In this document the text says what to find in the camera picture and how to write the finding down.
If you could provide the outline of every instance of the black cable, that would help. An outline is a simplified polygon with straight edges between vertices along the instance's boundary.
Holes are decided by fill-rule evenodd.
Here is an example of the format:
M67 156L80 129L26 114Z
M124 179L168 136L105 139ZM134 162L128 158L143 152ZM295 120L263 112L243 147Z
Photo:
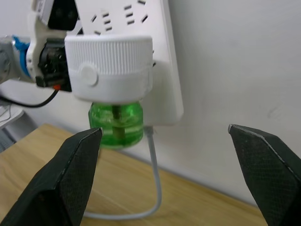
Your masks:
M53 94L51 94L51 96L47 100L45 100L43 103L40 103L38 105L27 105L27 104L19 103L17 101L10 100L10 99L7 99L7 98L1 97L1 96L0 96L0 100L8 102L10 104L18 105L18 106L21 106L21 107L39 108L39 107L43 107L43 106L49 104L49 102L52 101L56 97L57 93L58 93L58 90L55 90L53 92Z

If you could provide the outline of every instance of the socket hole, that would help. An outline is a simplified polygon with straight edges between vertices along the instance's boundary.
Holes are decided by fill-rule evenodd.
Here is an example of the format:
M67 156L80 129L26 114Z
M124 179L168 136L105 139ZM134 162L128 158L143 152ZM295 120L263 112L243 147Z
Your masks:
M94 17L92 17L91 22L93 23L96 20L97 16L94 15Z
M141 22L144 23L144 22L147 20L147 18L149 18L149 15L146 14L146 15L143 17L143 19L142 19Z
M135 23L135 20L131 20L131 21L127 22L127 25L131 25L131 24L134 24L134 23Z
M83 28L81 28L80 31L77 33L77 35L80 35L80 34L84 34Z
M134 15L133 13L129 13L129 14L126 15L126 17L128 18L128 17L131 17L133 15Z
M138 3L145 5L146 1L144 1L144 0L138 0Z
M129 10L129 9L131 9L131 8L132 8L132 5L125 6L125 7L124 7L124 10Z

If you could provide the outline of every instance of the white power strip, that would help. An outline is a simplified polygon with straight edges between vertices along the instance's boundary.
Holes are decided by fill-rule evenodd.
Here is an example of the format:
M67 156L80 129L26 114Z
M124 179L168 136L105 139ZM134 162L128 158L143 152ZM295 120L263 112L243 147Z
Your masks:
M174 37L167 0L76 0L84 34L150 35L154 84L142 101L144 124L172 125L183 115Z

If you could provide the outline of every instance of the white cable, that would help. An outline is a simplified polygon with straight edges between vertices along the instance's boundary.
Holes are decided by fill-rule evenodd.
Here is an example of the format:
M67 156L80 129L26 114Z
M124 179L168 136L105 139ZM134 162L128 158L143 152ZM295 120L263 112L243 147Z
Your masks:
M162 187L161 187L161 181L160 181L160 175L159 175L157 157L156 157L156 149L155 149L154 138L153 138L154 129L153 127L145 127L144 132L149 143L151 165L152 165L152 170L153 170L156 189L157 189L156 205L151 210L143 213L125 214L125 215L106 215L106 214L85 212L84 217L101 219L101 220L135 220L135 219L148 217L153 213L155 213L160 208L162 203Z

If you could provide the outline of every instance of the white plastic housing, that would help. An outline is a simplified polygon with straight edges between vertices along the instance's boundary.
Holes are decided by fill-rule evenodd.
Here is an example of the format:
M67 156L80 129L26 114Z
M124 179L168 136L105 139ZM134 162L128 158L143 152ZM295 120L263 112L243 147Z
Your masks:
M152 89L149 36L67 36L65 49L72 92L80 99L121 105Z
M172 125L183 102L168 0L76 0L84 34L150 35L153 90L143 99L145 125Z

